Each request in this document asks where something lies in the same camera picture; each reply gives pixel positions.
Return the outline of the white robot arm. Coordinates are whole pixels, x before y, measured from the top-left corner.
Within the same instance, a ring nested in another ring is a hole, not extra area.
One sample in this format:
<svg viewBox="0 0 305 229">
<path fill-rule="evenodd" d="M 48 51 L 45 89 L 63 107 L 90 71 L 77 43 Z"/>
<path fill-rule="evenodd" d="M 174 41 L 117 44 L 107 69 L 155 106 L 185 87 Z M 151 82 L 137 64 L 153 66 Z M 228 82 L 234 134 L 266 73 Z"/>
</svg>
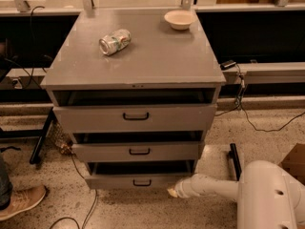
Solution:
<svg viewBox="0 0 305 229">
<path fill-rule="evenodd" d="M 305 185 L 264 160 L 249 163 L 238 181 L 204 174 L 183 178 L 168 189 L 174 198 L 219 195 L 237 203 L 237 229 L 304 229 Z"/>
</svg>

